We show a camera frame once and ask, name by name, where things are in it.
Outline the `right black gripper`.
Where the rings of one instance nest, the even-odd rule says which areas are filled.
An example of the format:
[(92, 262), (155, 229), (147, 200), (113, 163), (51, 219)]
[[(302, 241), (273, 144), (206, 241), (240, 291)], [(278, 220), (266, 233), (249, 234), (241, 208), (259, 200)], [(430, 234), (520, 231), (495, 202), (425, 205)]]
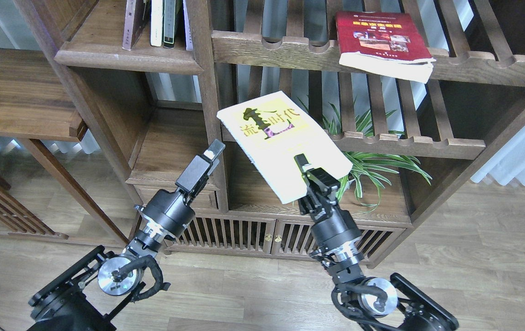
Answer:
[(300, 214), (309, 215), (315, 223), (335, 224), (338, 218), (334, 218), (334, 206), (338, 205), (336, 192), (340, 182), (323, 168), (311, 168), (304, 154), (296, 155), (294, 160), (307, 189), (305, 196), (298, 199)]

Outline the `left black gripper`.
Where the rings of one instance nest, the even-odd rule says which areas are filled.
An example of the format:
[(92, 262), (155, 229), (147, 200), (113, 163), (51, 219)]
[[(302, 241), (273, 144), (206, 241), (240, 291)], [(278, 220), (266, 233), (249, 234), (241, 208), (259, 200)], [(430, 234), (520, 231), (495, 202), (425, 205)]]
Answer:
[(192, 203), (193, 199), (205, 187), (211, 173), (213, 163), (220, 157), (225, 144), (220, 140), (213, 140), (204, 151), (204, 155), (196, 155), (176, 180), (178, 191), (183, 195), (184, 203)]

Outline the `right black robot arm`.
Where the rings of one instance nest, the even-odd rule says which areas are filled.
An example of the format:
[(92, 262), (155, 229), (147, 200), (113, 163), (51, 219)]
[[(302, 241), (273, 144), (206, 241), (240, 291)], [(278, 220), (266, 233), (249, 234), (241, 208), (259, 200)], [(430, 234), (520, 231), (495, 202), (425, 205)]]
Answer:
[(307, 186), (300, 198), (311, 216), (317, 249), (309, 254), (334, 282), (331, 300), (338, 311), (364, 331), (455, 331), (458, 320), (399, 273), (389, 279), (367, 277), (357, 249), (361, 232), (336, 199), (339, 182), (322, 168), (312, 168), (303, 154), (294, 158)]

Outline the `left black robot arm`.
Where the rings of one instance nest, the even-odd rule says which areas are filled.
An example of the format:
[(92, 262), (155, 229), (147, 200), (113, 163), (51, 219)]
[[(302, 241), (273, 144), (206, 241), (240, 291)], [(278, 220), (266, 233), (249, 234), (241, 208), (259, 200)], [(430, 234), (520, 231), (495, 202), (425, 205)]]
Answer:
[[(146, 220), (121, 254), (94, 248), (29, 300), (33, 308), (32, 331), (114, 331), (112, 321), (129, 304), (167, 291), (156, 257), (163, 240), (173, 240), (187, 230), (195, 211), (191, 204), (205, 187), (225, 145), (214, 142), (193, 158), (176, 181), (175, 191), (158, 190), (146, 206), (136, 209)], [(101, 314), (84, 295), (97, 279), (101, 290), (123, 300), (109, 314)]]

